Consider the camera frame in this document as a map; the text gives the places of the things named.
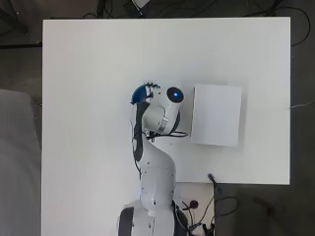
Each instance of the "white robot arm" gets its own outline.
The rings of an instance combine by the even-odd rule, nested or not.
[[[174,162],[147,139],[151,134],[169,135],[176,130],[183,99],[179,88],[162,89],[152,84],[139,87],[133,95],[133,154],[140,170],[142,189],[137,206],[127,207],[121,212],[119,236],[186,235],[176,223],[178,215],[174,214],[172,205],[176,175]]]

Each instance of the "gray floor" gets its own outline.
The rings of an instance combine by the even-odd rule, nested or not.
[[[150,16],[167,6],[165,2],[151,4]],[[272,0],[256,0],[262,8],[270,6]],[[114,1],[114,16],[124,15],[125,0]],[[189,17],[207,6],[208,1],[186,0],[173,4],[158,14],[161,18]],[[13,0],[20,19],[31,28],[29,35],[12,32],[0,37],[0,43],[32,43],[41,40],[43,19],[50,17],[82,17],[86,12],[94,12],[96,0]],[[308,12],[315,26],[315,1],[286,0],[283,5],[294,6]],[[221,0],[200,17],[238,17],[256,12],[254,0]],[[306,21],[302,15],[292,11],[280,12],[282,16],[292,16],[292,42],[300,40],[307,31]],[[291,48],[291,104],[315,101],[315,40],[314,31],[301,45]],[[37,127],[40,133],[41,108],[41,49],[19,49],[0,51],[0,89],[12,89],[29,93],[34,100],[37,114]],[[225,195],[239,198],[237,213],[219,217],[217,235],[315,235],[315,108],[306,107],[291,110],[291,185],[221,185]],[[275,217],[268,217],[262,206],[253,202],[259,197],[275,207]],[[220,206],[220,210],[232,207],[229,203]]]

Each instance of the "white square block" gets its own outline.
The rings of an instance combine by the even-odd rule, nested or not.
[[[191,142],[236,147],[242,89],[195,85]]]

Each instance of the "white tabletop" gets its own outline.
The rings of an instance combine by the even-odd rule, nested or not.
[[[156,140],[177,181],[289,183],[289,19],[45,21],[42,233],[110,235],[139,196],[130,98],[144,82],[185,94],[195,84],[242,87],[238,147]]]

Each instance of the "cable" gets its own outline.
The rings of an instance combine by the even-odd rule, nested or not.
[[[113,17],[111,16],[112,11],[113,11],[112,0],[110,0],[110,11],[109,11],[109,13],[108,13],[108,18],[110,18],[110,17],[113,18]]]
[[[256,13],[251,13],[251,14],[248,14],[248,15],[245,15],[245,16],[243,16],[243,17],[255,17],[255,16],[259,16],[259,15],[262,15],[262,14],[265,14],[265,16],[275,16],[276,14],[277,14],[277,11],[279,11],[279,10],[285,10],[285,9],[289,9],[289,10],[295,10],[295,11],[298,11],[298,12],[300,12],[300,13],[302,13],[304,16],[305,16],[305,18],[306,18],[306,20],[307,20],[307,25],[308,25],[308,30],[307,30],[307,33],[306,33],[306,35],[300,40],[300,41],[298,41],[298,42],[296,42],[296,43],[294,43],[294,44],[292,44],[291,46],[293,47],[293,46],[297,46],[297,45],[299,45],[299,44],[301,44],[302,42],[304,42],[307,38],[308,38],[308,36],[309,36],[309,34],[310,34],[310,32],[311,32],[311,21],[310,21],[310,19],[309,19],[309,16],[307,15],[307,13],[304,11],[304,10],[302,10],[302,9],[300,9],[300,8],[295,8],[295,7],[279,7],[279,8],[271,8],[271,9],[269,9],[269,10],[266,10],[266,11],[260,11],[260,12],[256,12]]]
[[[204,218],[205,218],[205,216],[206,216],[206,214],[207,214],[208,208],[209,208],[210,204],[211,204],[211,203],[213,202],[213,200],[214,200],[214,197],[215,197],[215,196],[212,196],[212,197],[211,197],[211,199],[210,199],[210,201],[209,201],[209,203],[208,203],[208,205],[207,205],[207,207],[206,207],[206,209],[205,209],[205,212],[204,212],[203,216],[202,216],[201,219],[199,220],[199,223],[201,223],[201,222],[204,220]]]
[[[308,105],[311,105],[311,104],[314,104],[315,101],[311,101],[311,102],[308,102],[308,103],[305,103],[305,104],[297,104],[297,105],[293,105],[290,107],[290,109],[293,109],[293,108],[296,108],[296,107],[303,107],[303,106],[308,106]]]
[[[239,200],[238,200],[238,198],[236,198],[236,197],[232,197],[232,196],[224,197],[224,198],[221,198],[221,199],[216,200],[215,203],[223,202],[223,201],[225,201],[225,200],[235,200],[235,202],[236,202],[236,207],[235,207],[234,209],[232,209],[232,210],[226,212],[226,213],[219,213],[218,217],[223,217],[223,216],[230,215],[230,214],[232,214],[232,213],[234,213],[234,212],[236,212],[236,211],[238,210],[238,207],[239,207]]]
[[[155,132],[150,132],[150,134],[147,136],[147,140],[151,140],[151,142],[154,143],[155,139],[158,137],[185,138],[187,136],[188,136],[187,133],[181,132],[181,131],[174,131],[169,135],[160,135],[160,134],[155,133]]]
[[[14,7],[13,7],[13,4],[12,4],[11,0],[7,0],[7,2],[9,3],[10,8],[11,8],[11,10],[12,10],[12,12],[13,12],[15,18],[18,19],[18,15],[17,15],[17,13],[16,13],[16,10],[15,10]]]
[[[207,212],[208,212],[209,206],[211,205],[211,203],[212,203],[213,200],[214,200],[214,197],[215,197],[215,195],[213,195],[213,196],[211,197],[209,203],[207,204],[207,207],[206,207],[206,209],[205,209],[205,212],[204,212],[203,216],[200,218],[200,220],[198,221],[198,223],[195,223],[195,224],[193,224],[193,225],[191,225],[191,226],[189,227],[189,230],[190,230],[190,231],[193,231],[193,230],[195,230],[197,227],[199,227],[199,226],[202,225],[202,222],[203,222],[203,220],[204,220],[204,218],[205,218],[205,216],[206,216],[206,214],[207,214]]]
[[[194,220],[193,220],[193,215],[191,213],[190,207],[187,204],[185,204],[185,202],[182,202],[182,203],[187,207],[189,215],[190,215],[190,222],[191,222],[191,225],[193,225],[194,224]]]
[[[311,21],[310,21],[308,15],[307,15],[307,13],[306,13],[304,10],[300,9],[300,8],[295,8],[295,7],[279,7],[277,10],[281,10],[281,9],[290,9],[290,10],[295,10],[295,11],[301,12],[301,13],[304,14],[304,16],[305,16],[305,18],[306,18],[306,20],[307,20],[308,31],[307,31],[306,35],[303,37],[302,40],[300,40],[299,42],[296,42],[296,43],[294,43],[294,44],[292,45],[292,47],[293,47],[293,46],[297,46],[297,45],[301,44],[302,42],[304,42],[304,41],[307,39],[307,37],[309,36],[309,33],[311,32]]]
[[[42,42],[34,44],[15,44],[15,45],[0,45],[0,49],[20,49],[20,48],[41,48]]]
[[[204,8],[203,10],[193,14],[190,18],[194,18],[204,12],[206,12],[209,8],[211,8],[212,6],[214,6],[216,3],[218,3],[220,0],[214,0],[212,3],[210,3],[206,8]]]
[[[257,0],[253,0],[253,1],[259,10],[264,11],[264,9],[258,4]]]
[[[170,3],[168,4],[166,7],[162,8],[157,14],[155,14],[153,16],[153,18],[157,17],[159,14],[161,14],[163,11],[165,11],[167,8],[173,6],[173,5],[176,5],[176,4],[180,4],[180,3],[184,3],[186,0],[181,0],[179,2],[173,2],[173,3]]]
[[[87,16],[93,16],[95,18],[98,18],[98,16],[96,14],[94,14],[94,13],[86,13],[85,15],[82,16],[82,18],[85,18]]]

